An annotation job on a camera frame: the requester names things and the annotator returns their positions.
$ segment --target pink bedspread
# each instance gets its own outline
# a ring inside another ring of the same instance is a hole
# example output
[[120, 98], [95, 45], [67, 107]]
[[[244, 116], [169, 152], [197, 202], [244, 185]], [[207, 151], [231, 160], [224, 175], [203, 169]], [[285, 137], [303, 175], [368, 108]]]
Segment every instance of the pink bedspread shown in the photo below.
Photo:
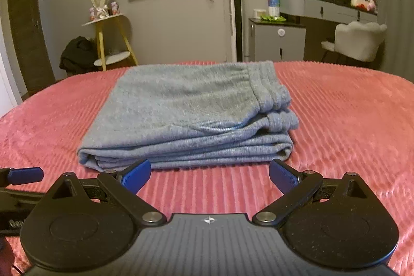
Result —
[[[292, 96], [300, 127], [289, 164], [340, 178], [358, 172], [392, 214], [400, 241], [390, 267], [414, 274], [414, 85], [397, 76], [331, 64], [275, 64]], [[77, 163], [76, 148], [125, 69], [73, 76], [36, 94], [3, 119], [1, 166], [41, 166], [46, 191], [66, 171], [96, 172]], [[139, 196], [166, 215], [246, 212], [250, 217], [280, 197], [268, 166], [244, 165], [153, 172]], [[17, 266], [27, 261], [10, 239]]]

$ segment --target black bag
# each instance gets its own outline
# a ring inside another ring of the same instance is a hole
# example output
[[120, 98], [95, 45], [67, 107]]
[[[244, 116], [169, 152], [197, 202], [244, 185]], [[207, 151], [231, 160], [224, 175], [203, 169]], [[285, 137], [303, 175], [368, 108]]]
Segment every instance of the black bag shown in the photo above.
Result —
[[77, 37], [69, 42], [61, 55], [60, 69], [72, 74], [84, 74], [98, 70], [94, 66], [97, 50], [94, 43], [85, 37]]

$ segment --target vanity table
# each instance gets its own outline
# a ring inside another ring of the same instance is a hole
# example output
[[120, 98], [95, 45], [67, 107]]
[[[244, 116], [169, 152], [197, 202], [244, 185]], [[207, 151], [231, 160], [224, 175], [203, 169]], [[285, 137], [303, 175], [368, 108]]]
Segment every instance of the vanity table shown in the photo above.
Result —
[[349, 24], [377, 22], [377, 15], [351, 5], [339, 5], [327, 0], [280, 0], [280, 12], [290, 16], [307, 17]]

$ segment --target metal screw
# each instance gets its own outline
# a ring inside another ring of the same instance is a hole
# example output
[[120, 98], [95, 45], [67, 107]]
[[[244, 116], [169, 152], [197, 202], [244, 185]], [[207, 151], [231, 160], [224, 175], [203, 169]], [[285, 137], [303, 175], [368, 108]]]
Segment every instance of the metal screw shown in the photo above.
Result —
[[162, 214], [160, 212], [147, 212], [142, 216], [142, 219], [145, 222], [154, 223], [162, 219]]
[[272, 212], [260, 212], [256, 214], [256, 219], [260, 222], [272, 222], [276, 220], [276, 215]]
[[114, 178], [116, 178], [116, 175], [118, 174], [117, 170], [114, 170], [114, 169], [106, 170], [105, 173], [108, 173], [109, 175], [113, 176]]

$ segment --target yellow side table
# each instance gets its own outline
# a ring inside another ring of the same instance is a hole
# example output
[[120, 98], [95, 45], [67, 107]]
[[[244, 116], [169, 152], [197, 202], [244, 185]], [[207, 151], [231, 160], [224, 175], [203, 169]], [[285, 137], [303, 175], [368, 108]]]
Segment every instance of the yellow side table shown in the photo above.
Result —
[[96, 37], [97, 37], [97, 50], [98, 50], [98, 58], [100, 58], [102, 60], [102, 70], [106, 71], [106, 61], [105, 61], [105, 50], [103, 49], [103, 45], [104, 45], [104, 28], [103, 28], [103, 24], [105, 22], [105, 20], [109, 20], [109, 19], [115, 19], [116, 21], [116, 25], [118, 26], [119, 32], [122, 35], [122, 38], [124, 39], [125, 45], [128, 49], [128, 51], [131, 53], [131, 58], [134, 60], [135, 65], [138, 65], [138, 61], [137, 58], [132, 50], [132, 47], [127, 39], [127, 36], [125, 35], [125, 31], [119, 21], [119, 17], [120, 16], [124, 16], [123, 14], [116, 14], [114, 16], [109, 16], [109, 17], [105, 17], [102, 19], [97, 19], [94, 21], [90, 21], [89, 23], [83, 24], [82, 26], [87, 26], [90, 24], [95, 24], [95, 29], [96, 29]]

